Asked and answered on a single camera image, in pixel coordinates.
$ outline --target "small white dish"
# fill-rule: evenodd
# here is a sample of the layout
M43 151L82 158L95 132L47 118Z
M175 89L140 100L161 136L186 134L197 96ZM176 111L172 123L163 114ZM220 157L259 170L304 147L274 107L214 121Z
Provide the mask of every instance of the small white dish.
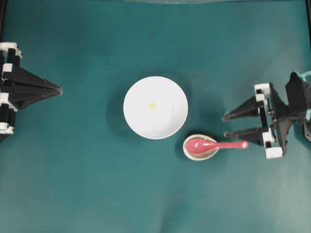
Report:
M138 135L163 139L185 123L188 101L174 81L152 76L139 80L128 90L123 113L127 124Z

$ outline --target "teal mat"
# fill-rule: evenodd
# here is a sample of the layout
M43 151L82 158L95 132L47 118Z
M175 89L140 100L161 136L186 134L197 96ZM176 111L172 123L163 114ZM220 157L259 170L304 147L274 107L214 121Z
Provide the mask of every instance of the teal mat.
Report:
M286 100L289 74L311 69L304 1L9 0L4 39L64 93L19 112L0 144L1 232L311 232L311 144L293 129L282 159L253 144L203 162L182 152L190 133L260 125L221 121L254 84ZM122 113L127 89L152 75L189 100L183 128L156 141Z

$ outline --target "spoon handle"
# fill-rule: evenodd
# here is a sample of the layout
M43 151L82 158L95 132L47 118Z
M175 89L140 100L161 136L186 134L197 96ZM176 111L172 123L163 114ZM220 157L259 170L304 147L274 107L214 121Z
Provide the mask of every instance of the spoon handle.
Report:
M214 146L218 149L227 149L227 148L248 148L247 141L239 141L239 142L216 142Z

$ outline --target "pink spoon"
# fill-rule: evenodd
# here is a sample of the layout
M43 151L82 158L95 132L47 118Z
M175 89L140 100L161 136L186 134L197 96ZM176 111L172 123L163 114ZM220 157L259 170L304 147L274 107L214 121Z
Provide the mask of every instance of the pink spoon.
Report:
M192 154L202 154L213 149L227 149L227 148L248 148L247 141L239 142L211 142L201 138L190 139L186 144L186 149Z

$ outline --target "white bowl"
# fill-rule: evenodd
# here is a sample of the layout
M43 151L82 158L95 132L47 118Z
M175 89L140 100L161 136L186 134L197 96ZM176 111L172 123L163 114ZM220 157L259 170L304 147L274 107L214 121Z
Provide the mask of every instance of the white bowl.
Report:
M128 90L123 112L127 124L138 135L162 139L176 133L185 123L188 101L175 82L152 76L139 80Z

